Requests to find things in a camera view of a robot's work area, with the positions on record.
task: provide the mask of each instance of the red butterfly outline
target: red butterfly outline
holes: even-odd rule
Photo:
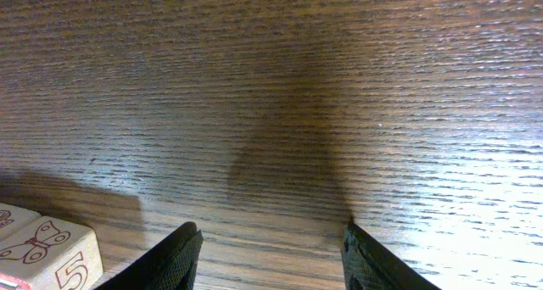
[[[0,209],[0,228],[9,226],[14,220],[8,219],[11,216],[11,212],[6,209]]]
[[[29,265],[44,259],[48,255],[48,248],[65,243],[70,238],[69,231],[60,231],[52,221],[46,221],[37,227],[34,237],[0,250],[0,260],[23,260]]]

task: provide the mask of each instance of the red number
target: red number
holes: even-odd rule
[[[88,270],[83,265],[83,253],[79,252],[60,267],[55,273],[62,290],[82,289],[87,281]]]

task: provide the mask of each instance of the wooden surface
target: wooden surface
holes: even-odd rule
[[[1,202],[119,272],[341,289],[349,212],[445,289],[543,287],[543,0],[0,0]]]

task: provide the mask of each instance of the wood grain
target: wood grain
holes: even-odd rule
[[[341,289],[356,222],[445,289],[543,287],[543,0],[0,0],[2,203],[106,274]]]

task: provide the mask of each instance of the wooden block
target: wooden block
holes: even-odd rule
[[[104,273],[94,230],[42,217],[0,243],[0,289],[88,289]]]
[[[13,205],[0,204],[0,242],[40,218],[40,214]]]

